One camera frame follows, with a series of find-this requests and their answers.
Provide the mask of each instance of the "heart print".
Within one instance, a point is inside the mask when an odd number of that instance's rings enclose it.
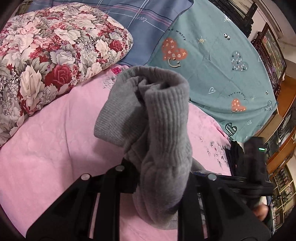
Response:
[[[237,131],[237,127],[232,126],[231,122],[225,125],[225,129],[228,131],[228,136],[233,136]]]
[[[187,50],[178,48],[177,41],[172,38],[166,38],[161,46],[163,60],[182,60],[187,57]]]
[[[271,102],[271,100],[269,100],[267,102],[267,106],[265,107],[265,110],[272,110],[272,102]]]
[[[237,111],[242,112],[242,111],[245,111],[245,110],[246,110],[246,107],[241,104],[239,99],[234,99],[231,102],[231,111],[232,112],[237,112]]]
[[[248,63],[245,61],[242,61],[242,55],[238,51],[234,51],[231,54],[230,61],[232,65],[232,70],[246,71],[249,69]]]
[[[211,87],[210,89],[209,89],[209,94],[213,94],[213,93],[215,93],[216,92],[216,90],[214,90],[214,87]]]

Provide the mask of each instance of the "pink floral pattern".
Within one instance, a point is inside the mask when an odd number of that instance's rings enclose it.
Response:
[[[0,146],[28,116],[118,62],[132,45],[120,23],[83,3],[11,18],[0,33]]]
[[[118,68],[118,67],[115,67],[115,68],[111,68],[111,71],[114,74],[118,75],[122,71],[122,69],[121,68]]]

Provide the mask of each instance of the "wooden cabinet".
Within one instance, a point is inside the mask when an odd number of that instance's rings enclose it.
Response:
[[[285,76],[281,83],[281,92],[278,96],[278,108],[269,118],[262,129],[255,136],[263,137],[267,141],[283,122],[296,98],[296,79]]]
[[[279,152],[276,152],[267,160],[267,171],[268,173],[274,172],[284,161],[284,159],[294,150],[296,143],[294,141],[294,135],[296,132],[296,127],[287,138],[287,140],[282,144]]]
[[[278,96],[278,113],[285,117],[291,108],[296,97],[296,79],[285,76],[285,80],[281,83],[281,92]]]

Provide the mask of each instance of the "teal blanket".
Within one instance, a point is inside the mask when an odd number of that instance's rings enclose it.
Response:
[[[259,54],[208,0],[195,0],[175,20],[147,64],[183,75],[190,84],[190,102],[239,142],[260,130],[276,109]]]

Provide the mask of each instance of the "blue plaid blanket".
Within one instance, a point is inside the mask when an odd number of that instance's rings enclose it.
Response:
[[[81,2],[98,8],[120,22],[132,34],[134,45],[119,62],[129,66],[148,62],[158,41],[174,19],[192,5],[192,0],[34,0],[36,11],[60,4]]]

